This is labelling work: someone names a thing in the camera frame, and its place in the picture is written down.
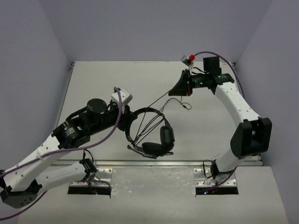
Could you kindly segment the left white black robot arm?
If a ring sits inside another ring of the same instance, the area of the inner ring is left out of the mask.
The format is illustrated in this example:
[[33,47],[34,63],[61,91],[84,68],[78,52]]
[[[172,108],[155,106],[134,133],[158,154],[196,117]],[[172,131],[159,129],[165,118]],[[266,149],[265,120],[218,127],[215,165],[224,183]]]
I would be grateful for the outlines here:
[[109,104],[94,98],[71,114],[29,156],[14,167],[1,171],[0,193],[2,202],[19,209],[32,203],[44,192],[68,182],[92,182],[99,173],[89,158],[56,171],[46,169],[62,156],[77,150],[90,141],[91,135],[110,127],[123,130],[132,112],[128,103],[131,98],[121,95],[122,100],[113,98]]

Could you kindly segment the black headphones with cable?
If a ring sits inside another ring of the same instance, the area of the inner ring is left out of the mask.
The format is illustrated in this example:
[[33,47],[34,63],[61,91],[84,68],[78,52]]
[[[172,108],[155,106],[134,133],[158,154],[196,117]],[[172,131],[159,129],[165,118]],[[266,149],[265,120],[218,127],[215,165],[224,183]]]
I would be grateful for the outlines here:
[[[140,137],[144,135],[146,129],[149,125],[146,125],[140,134],[137,134],[133,139],[130,136],[130,129],[133,121],[138,118],[140,114],[146,114],[148,112],[155,113],[156,116],[149,122],[151,124],[158,117],[162,117],[161,121],[164,122],[164,126],[160,128],[160,141],[161,143],[153,142],[144,142],[141,146],[138,146],[139,142],[142,140]],[[148,107],[140,108],[133,112],[133,117],[128,121],[128,124],[125,128],[126,139],[129,142],[128,149],[132,150],[145,158],[156,159],[161,156],[173,155],[172,149],[174,148],[175,137],[174,131],[171,127],[169,121],[166,119],[165,115],[155,108],[152,108],[150,105]]]

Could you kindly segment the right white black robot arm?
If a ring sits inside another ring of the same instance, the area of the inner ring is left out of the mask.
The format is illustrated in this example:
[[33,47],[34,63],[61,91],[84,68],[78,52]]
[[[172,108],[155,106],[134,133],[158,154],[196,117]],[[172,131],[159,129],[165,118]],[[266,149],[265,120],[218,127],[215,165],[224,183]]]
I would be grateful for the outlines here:
[[196,88],[208,88],[232,117],[236,130],[230,140],[230,148],[210,167],[211,176],[215,179],[231,173],[247,158],[266,152],[269,149],[272,122],[250,107],[238,91],[232,76],[222,72],[218,56],[204,58],[204,71],[199,74],[192,73],[194,59],[193,55],[181,59],[188,68],[182,71],[179,81],[168,94],[190,96]]

